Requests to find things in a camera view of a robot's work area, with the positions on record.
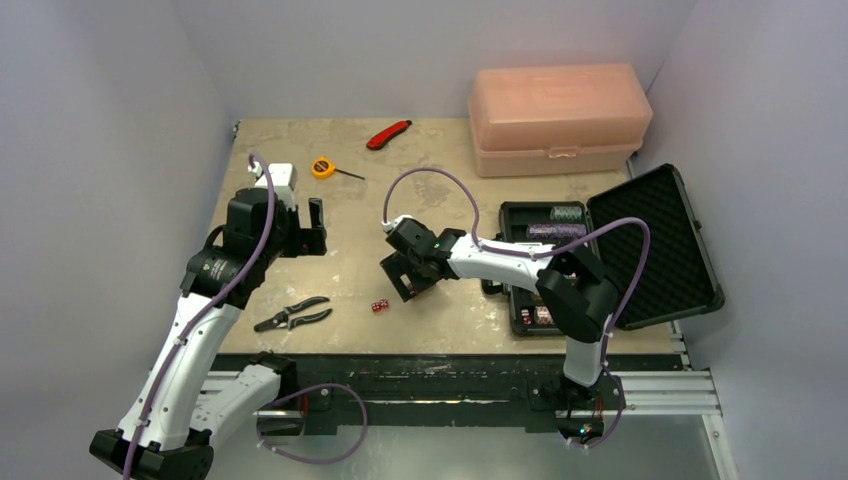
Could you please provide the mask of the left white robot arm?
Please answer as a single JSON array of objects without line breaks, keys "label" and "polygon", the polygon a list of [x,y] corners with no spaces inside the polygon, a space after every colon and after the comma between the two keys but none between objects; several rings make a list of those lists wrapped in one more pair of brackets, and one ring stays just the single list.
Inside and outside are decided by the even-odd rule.
[{"label": "left white robot arm", "polygon": [[279,258],[327,252],[323,202],[296,203],[265,187],[239,190],[226,220],[187,263],[171,329],[149,377],[118,426],[95,433],[89,452],[126,479],[203,479],[216,449],[255,410],[292,405],[296,364],[270,352],[249,359],[205,405],[203,385],[223,340]]}]

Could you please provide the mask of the blue yellow chip stack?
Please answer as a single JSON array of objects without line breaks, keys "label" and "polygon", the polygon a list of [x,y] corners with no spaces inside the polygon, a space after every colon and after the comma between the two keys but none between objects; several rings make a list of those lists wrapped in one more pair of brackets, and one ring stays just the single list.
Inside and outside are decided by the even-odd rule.
[{"label": "blue yellow chip stack", "polygon": [[582,222],[584,218],[584,210],[577,205],[555,206],[551,208],[549,218],[553,221],[568,223]]}]

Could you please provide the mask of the purple chip stack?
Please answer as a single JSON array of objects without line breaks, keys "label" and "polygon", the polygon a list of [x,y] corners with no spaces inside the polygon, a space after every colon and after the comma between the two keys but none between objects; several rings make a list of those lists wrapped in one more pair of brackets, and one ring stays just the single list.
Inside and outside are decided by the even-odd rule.
[{"label": "purple chip stack", "polygon": [[586,234],[586,226],[582,224],[540,223],[530,224],[526,227],[526,236],[528,239],[577,239]]}]

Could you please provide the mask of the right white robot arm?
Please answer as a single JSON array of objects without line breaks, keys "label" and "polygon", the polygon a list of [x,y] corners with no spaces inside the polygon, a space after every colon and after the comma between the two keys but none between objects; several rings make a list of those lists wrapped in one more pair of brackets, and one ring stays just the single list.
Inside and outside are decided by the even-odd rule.
[{"label": "right white robot arm", "polygon": [[380,265],[402,300],[442,280],[461,279],[535,294],[566,337],[564,399],[584,407],[599,396],[608,333],[629,292],[588,246],[483,241],[452,228],[435,234],[409,215],[383,221],[382,230],[394,251]]}]

